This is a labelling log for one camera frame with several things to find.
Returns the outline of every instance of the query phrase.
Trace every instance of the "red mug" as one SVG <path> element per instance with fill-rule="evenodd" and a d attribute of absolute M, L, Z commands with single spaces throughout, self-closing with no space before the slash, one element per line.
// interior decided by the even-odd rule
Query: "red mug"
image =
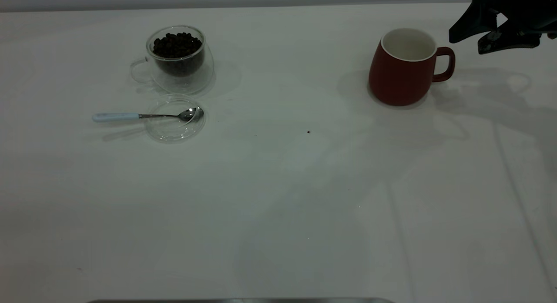
<path fill-rule="evenodd" d="M 433 74 L 437 56 L 449 56 L 449 67 Z M 405 106 L 418 102 L 432 82 L 448 80 L 456 58 L 449 47 L 439 47 L 428 33 L 415 29 L 396 29 L 382 37 L 369 71 L 369 86 L 378 100 Z"/>

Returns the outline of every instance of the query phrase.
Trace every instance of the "clear glass saucer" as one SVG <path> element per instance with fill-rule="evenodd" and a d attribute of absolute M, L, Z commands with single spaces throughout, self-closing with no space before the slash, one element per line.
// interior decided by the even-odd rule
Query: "clear glass saucer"
<path fill-rule="evenodd" d="M 147 119 L 145 121 L 147 133 L 159 142 L 180 142 L 191 138 L 205 124 L 205 110 L 197 102 L 184 95 L 168 94 L 157 99 L 157 104 L 149 113 L 178 115 L 189 108 L 196 108 L 195 114 L 189 122 L 174 117 Z"/>

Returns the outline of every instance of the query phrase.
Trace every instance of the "coffee beans in glass cup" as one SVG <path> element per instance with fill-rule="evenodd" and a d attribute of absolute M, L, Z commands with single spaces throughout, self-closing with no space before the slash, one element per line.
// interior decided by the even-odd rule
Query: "coffee beans in glass cup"
<path fill-rule="evenodd" d="M 175 61 L 157 61 L 166 73 L 176 77 L 187 77 L 203 64 L 203 43 L 191 33 L 167 33 L 162 39 L 153 41 L 153 53 L 161 58 Z"/>
<path fill-rule="evenodd" d="M 207 39 L 195 27 L 179 25 L 155 32 L 147 40 L 147 53 L 150 57 L 131 66 L 131 76 L 138 82 L 146 80 L 135 75 L 134 68 L 145 61 L 151 79 L 171 93 L 197 93 L 213 76 L 213 56 Z"/>

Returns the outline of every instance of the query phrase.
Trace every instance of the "glass cup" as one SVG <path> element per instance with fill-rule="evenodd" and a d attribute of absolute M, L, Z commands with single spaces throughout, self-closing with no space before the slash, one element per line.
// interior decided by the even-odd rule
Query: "glass cup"
<path fill-rule="evenodd" d="M 195 53 L 180 58 L 164 58 L 153 53 L 156 39 L 178 33 L 190 33 L 197 37 L 201 47 Z M 132 63 L 130 67 L 131 77 L 139 83 L 153 80 L 171 93 L 194 94 L 206 87 L 213 77 L 213 55 L 205 35 L 195 27 L 177 25 L 155 32 L 147 40 L 147 53 L 148 57 Z M 149 77 L 140 77 L 135 71 L 138 65 L 144 63 L 149 66 Z"/>

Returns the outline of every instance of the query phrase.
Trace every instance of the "glass cup handle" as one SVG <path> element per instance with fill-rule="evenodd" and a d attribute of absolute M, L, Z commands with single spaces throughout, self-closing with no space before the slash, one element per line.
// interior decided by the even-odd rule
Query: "glass cup handle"
<path fill-rule="evenodd" d="M 143 58 L 143 59 L 139 59 L 138 61 L 134 61 L 133 63 L 131 63 L 130 65 L 130 75 L 131 78 L 133 80 L 135 80 L 137 83 L 148 83 L 149 81 L 151 81 L 151 77 L 139 77 L 136 73 L 135 73 L 135 68 L 141 64 L 145 64 L 147 63 L 147 61 L 149 61 L 149 59 L 147 57 Z"/>

